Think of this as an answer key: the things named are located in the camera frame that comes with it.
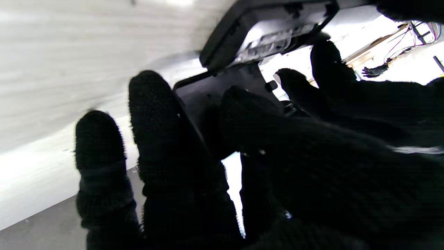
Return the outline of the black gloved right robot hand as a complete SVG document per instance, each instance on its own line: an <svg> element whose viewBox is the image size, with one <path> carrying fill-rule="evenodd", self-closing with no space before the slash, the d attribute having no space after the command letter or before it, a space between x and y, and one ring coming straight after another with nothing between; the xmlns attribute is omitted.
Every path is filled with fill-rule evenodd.
<svg viewBox="0 0 444 250"><path fill-rule="evenodd" d="M442 250L443 164L365 135L279 114L228 89L216 121L241 153L240 234L224 165L209 158L168 83L129 84L139 224L119 128L91 110L76 124L76 206L88 250Z"/></svg>

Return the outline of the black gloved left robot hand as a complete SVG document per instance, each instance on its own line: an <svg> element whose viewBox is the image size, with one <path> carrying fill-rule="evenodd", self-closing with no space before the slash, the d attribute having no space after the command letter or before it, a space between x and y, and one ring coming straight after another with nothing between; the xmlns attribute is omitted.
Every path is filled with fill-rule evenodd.
<svg viewBox="0 0 444 250"><path fill-rule="evenodd" d="M313 44L310 61L317 87L297 70L276 72L290 101L309 116L396 147L443 147L442 77L426 85L359 81L327 39Z"/></svg>

